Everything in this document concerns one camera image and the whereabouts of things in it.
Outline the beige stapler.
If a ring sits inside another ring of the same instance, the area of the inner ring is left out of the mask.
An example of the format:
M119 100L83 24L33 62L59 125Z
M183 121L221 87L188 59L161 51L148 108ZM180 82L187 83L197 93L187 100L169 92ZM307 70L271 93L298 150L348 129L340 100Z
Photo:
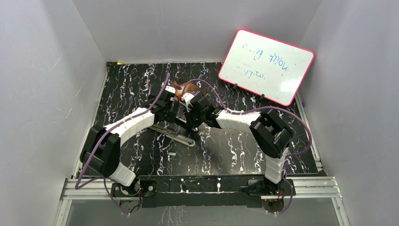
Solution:
M173 131L171 131L169 129L166 129L164 127L161 127L161 126L158 126L158 125L152 125L149 128L154 130L154 131L156 131L156 132L162 133L166 137L168 137L168 138L170 138L170 139L172 139L174 141L177 141L177 142L179 142L181 144L184 144L186 146L189 146L189 147L195 146L195 141L193 139L191 139L189 137L186 137L186 136L183 136L183 135L180 135L180 134L178 134L176 132L173 132Z

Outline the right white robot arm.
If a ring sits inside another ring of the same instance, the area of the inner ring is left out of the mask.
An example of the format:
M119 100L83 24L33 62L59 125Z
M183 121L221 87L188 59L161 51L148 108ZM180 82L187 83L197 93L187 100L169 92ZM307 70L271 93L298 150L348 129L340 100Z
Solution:
M262 182L249 186L249 192L277 195L283 190L284 162L293 132L272 110L241 113L215 107L202 95L184 94L181 98L186 110L186 123L192 128L201 124L218 129L235 129L251 133L266 155Z

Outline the black stapler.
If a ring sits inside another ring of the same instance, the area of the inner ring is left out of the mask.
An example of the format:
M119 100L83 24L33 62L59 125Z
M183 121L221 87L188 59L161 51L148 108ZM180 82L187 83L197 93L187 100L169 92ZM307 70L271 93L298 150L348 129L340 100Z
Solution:
M185 119L183 117L176 116L175 123L187 131L193 131L193 132L199 131L198 125L189 119Z

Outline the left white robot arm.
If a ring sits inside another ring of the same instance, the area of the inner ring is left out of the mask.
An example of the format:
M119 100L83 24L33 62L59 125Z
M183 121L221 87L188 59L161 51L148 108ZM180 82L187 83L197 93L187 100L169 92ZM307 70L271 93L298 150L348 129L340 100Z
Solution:
M93 126L80 154L83 171L90 168L102 177L120 183L127 195L137 195L141 184L136 173L120 162L120 150L138 132L160 121L176 119L178 106L174 105L177 100L175 92L175 88L167 86L149 99L145 107L135 109L121 120L106 126Z

